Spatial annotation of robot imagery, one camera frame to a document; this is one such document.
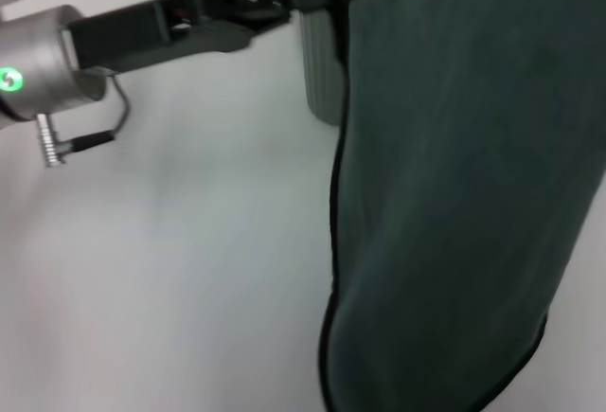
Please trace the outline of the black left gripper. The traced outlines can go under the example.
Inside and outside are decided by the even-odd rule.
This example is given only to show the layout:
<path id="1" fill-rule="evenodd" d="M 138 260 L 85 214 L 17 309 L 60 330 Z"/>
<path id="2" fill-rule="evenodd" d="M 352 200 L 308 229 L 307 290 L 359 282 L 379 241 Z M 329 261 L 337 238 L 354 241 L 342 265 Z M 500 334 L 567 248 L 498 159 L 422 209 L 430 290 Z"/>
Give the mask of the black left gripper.
<path id="1" fill-rule="evenodd" d="M 151 0 L 67 26 L 79 69 L 134 71 L 207 52 L 233 52 L 288 24 L 294 11 L 330 9 L 331 0 L 225 0 L 225 20 L 210 0 Z"/>

